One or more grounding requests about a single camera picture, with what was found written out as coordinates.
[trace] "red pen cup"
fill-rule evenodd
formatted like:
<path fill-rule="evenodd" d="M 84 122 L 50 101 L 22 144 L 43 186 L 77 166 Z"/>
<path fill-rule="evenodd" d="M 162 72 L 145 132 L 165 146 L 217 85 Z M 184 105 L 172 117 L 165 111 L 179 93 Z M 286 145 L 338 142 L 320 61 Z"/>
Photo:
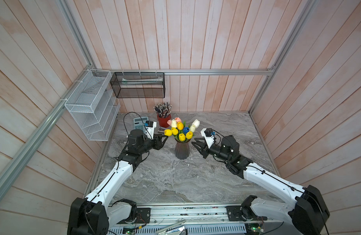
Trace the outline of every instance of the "red pen cup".
<path fill-rule="evenodd" d="M 167 124 L 167 121 L 168 120 L 171 120 L 171 114 L 166 117 L 166 118 L 160 118 L 158 115 L 157 115 L 157 119 L 158 119 L 158 123 L 159 123 L 159 126 L 162 126 L 164 128 L 168 128 L 169 127 L 169 124 Z"/>

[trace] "black mesh basket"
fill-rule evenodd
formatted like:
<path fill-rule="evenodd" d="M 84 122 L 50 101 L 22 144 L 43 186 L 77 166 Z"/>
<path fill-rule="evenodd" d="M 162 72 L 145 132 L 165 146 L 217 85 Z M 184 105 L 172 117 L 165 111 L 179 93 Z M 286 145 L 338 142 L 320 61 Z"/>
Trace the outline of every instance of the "black mesh basket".
<path fill-rule="evenodd" d="M 164 98 L 164 73 L 115 72 L 110 84 L 117 98 Z"/>

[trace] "artificial flower bouquet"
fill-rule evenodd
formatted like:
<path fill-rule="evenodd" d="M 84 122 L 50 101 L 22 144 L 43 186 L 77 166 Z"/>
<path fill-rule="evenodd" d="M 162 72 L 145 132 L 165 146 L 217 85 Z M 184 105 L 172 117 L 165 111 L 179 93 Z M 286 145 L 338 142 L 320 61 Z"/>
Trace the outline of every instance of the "artificial flower bouquet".
<path fill-rule="evenodd" d="M 171 130 L 166 129 L 165 135 L 174 135 L 176 141 L 186 143 L 192 139 L 193 133 L 200 125 L 200 121 L 196 119 L 192 124 L 189 124 L 188 127 L 185 127 L 186 122 L 184 121 L 182 123 L 182 120 L 177 117 L 173 120 L 168 120 L 167 124 L 171 126 Z"/>

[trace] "robotic arm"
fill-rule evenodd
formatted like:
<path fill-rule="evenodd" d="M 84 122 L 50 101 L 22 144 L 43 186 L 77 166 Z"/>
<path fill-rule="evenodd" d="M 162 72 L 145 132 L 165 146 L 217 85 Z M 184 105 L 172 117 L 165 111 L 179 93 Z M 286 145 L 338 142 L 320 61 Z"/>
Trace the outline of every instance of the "robotic arm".
<path fill-rule="evenodd" d="M 109 204 L 124 181 L 143 162 L 142 154 L 148 153 L 151 149 L 161 149 L 168 138 L 165 135 L 153 134 L 156 122 L 146 121 L 145 126 L 146 135 L 142 130 L 131 131 L 126 146 L 118 156 L 117 163 L 96 189 L 84 199 L 76 198 L 73 201 L 68 222 L 68 235 L 104 235 L 113 225 L 122 220 L 127 223 L 138 220 L 136 202 L 122 199 L 112 206 Z"/>
<path fill-rule="evenodd" d="M 239 153 L 239 144 L 232 135 L 224 136 L 221 145 L 217 145 L 214 130 L 204 128 L 201 134 L 203 138 L 195 138 L 192 145 L 203 158 L 208 155 L 219 158 L 234 175 L 262 186 L 284 201 L 267 201 L 250 195 L 240 210 L 229 213 L 230 220 L 246 221 L 265 216 L 293 224 L 305 235 L 321 232 L 330 214 L 317 188 L 311 185 L 305 188 L 266 171 Z"/>
<path fill-rule="evenodd" d="M 135 223 L 138 220 L 140 212 L 136 211 L 136 202 L 122 199 L 112 206 L 109 204 L 119 187 L 143 162 L 142 154 L 151 149 L 161 149 L 168 138 L 153 134 L 155 122 L 147 121 L 145 126 L 145 134 L 142 130 L 131 131 L 117 163 L 96 189 L 84 199 L 74 200 L 68 235 L 105 235 L 108 229 L 120 221 Z M 230 221 L 270 217 L 293 224 L 305 235 L 320 233 L 330 214 L 317 188 L 311 185 L 305 188 L 266 171 L 239 153 L 239 144 L 232 135 L 224 136 L 218 145 L 215 144 L 215 131 L 211 128 L 202 129 L 201 134 L 203 138 L 194 138 L 192 145 L 204 158 L 212 155 L 220 159 L 234 175 L 262 186 L 284 201 L 267 201 L 250 195 L 240 208 L 229 211 L 227 207 Z"/>

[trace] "yellow tulip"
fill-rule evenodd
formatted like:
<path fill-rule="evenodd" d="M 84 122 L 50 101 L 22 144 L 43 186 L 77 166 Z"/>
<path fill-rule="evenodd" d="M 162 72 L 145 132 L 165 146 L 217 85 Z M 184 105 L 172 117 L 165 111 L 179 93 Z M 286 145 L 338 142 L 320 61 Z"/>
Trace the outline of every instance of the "yellow tulip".
<path fill-rule="evenodd" d="M 173 132 L 171 130 L 169 130 L 169 129 L 165 130 L 165 135 L 171 136 L 172 134 L 173 134 Z"/>
<path fill-rule="evenodd" d="M 186 134 L 186 138 L 187 138 L 187 139 L 191 139 L 192 136 L 193 136 L 192 132 L 190 132 L 190 131 L 187 132 L 187 134 Z"/>
<path fill-rule="evenodd" d="M 179 134 L 179 140 L 180 141 L 186 140 L 186 136 L 183 133 Z"/>
<path fill-rule="evenodd" d="M 171 131 L 173 132 L 173 135 L 177 135 L 179 133 L 178 129 L 176 129 L 175 127 L 172 127 Z"/>
<path fill-rule="evenodd" d="M 178 125 L 178 130 L 183 130 L 183 128 L 184 128 L 183 123 L 178 122 L 177 125 Z"/>

